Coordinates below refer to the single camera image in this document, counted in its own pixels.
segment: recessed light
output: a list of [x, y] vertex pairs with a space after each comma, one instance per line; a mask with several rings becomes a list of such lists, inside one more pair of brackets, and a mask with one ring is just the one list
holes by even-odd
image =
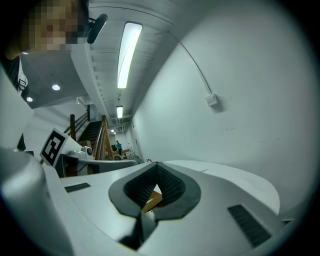
[[118, 88], [126, 88], [135, 48], [142, 31], [141, 24], [127, 22], [124, 26], [118, 60]]
[[52, 89], [54, 89], [55, 91], [59, 91], [60, 90], [60, 86], [57, 84], [52, 85]]

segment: ceiling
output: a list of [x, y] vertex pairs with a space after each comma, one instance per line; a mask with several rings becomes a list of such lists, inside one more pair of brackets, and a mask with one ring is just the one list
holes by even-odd
[[[74, 101], [87, 94], [68, 50], [49, 50], [21, 55], [23, 73], [28, 79], [28, 102], [32, 109]], [[52, 85], [59, 85], [55, 91]]]
[[[192, 0], [92, 0], [89, 16], [94, 19], [100, 14], [108, 16], [95, 43], [87, 45], [87, 65], [93, 81], [88, 83], [88, 80], [81, 78], [89, 75], [84, 75], [77, 69], [79, 63], [74, 62], [69, 50], [22, 55], [21, 62], [23, 72], [28, 78], [29, 96], [33, 98], [33, 102], [28, 104], [34, 109], [75, 101], [76, 97], [89, 94], [88, 86], [90, 90], [94, 87], [93, 90], [97, 91], [99, 96], [97, 99], [101, 101], [99, 103], [106, 109], [108, 124], [118, 131], [125, 131], [131, 121], [138, 89], [148, 73], [163, 36], [184, 13], [190, 2]], [[128, 21], [142, 24], [143, 29], [130, 66], [127, 88], [118, 89], [118, 57], [123, 29]], [[54, 84], [58, 84], [61, 90], [54, 91]], [[117, 118], [117, 105], [123, 105], [121, 119]]]
[[[116, 127], [129, 123], [138, 88], [148, 72], [164, 34], [175, 24], [190, 0], [92, 0], [89, 16], [107, 14], [108, 20], [94, 44], [90, 44], [92, 78]], [[130, 66], [127, 87], [117, 88], [118, 57], [126, 22], [143, 25]], [[117, 105], [123, 105], [122, 120]]]

